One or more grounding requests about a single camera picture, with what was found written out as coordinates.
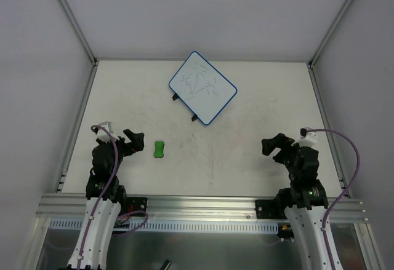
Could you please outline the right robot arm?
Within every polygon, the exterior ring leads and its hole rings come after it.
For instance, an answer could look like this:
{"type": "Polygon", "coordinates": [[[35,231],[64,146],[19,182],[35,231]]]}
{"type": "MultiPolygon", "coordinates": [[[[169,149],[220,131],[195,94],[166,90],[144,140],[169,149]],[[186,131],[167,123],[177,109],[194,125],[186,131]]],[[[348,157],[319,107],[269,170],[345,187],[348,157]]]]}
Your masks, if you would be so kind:
{"type": "Polygon", "coordinates": [[[268,208],[289,221],[303,269],[342,269],[326,215],[328,198],[318,179],[316,142],[314,132],[302,134],[297,141],[283,133],[262,140],[264,156],[279,149],[273,160],[285,166],[290,180],[290,187],[280,189],[268,208]]]}

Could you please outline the blue framed whiteboard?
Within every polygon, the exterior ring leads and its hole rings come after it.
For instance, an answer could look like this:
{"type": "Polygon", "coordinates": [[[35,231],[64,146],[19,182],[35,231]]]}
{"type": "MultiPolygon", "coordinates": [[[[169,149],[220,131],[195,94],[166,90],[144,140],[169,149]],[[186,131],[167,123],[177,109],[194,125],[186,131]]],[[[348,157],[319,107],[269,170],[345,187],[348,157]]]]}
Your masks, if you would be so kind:
{"type": "Polygon", "coordinates": [[[237,87],[197,51],[189,54],[172,76],[169,88],[205,126],[238,93],[237,87]]]}

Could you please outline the green whiteboard eraser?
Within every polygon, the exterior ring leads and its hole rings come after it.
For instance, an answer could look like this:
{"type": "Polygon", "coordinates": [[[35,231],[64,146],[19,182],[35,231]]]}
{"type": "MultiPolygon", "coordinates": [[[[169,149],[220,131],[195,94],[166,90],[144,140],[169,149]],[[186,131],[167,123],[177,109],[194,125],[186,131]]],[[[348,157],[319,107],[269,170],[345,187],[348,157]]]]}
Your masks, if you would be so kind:
{"type": "Polygon", "coordinates": [[[163,141],[155,141],[155,150],[153,153],[154,158],[164,157],[164,146],[165,143],[163,141]]]}

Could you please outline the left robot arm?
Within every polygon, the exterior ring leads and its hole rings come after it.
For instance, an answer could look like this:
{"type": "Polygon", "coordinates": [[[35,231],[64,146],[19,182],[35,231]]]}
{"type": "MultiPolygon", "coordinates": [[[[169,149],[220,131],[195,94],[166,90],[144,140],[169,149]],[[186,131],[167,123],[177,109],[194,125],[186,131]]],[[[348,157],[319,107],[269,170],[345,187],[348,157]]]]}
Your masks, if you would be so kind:
{"type": "Polygon", "coordinates": [[[126,190],[117,177],[123,159],[144,149],[145,134],[125,129],[123,134],[129,139],[127,142],[103,125],[93,125],[91,131],[97,135],[97,146],[92,150],[84,219],[67,269],[106,269],[116,222],[132,215],[144,216],[140,225],[128,231],[132,233],[148,221],[145,210],[130,209],[126,190]]]}

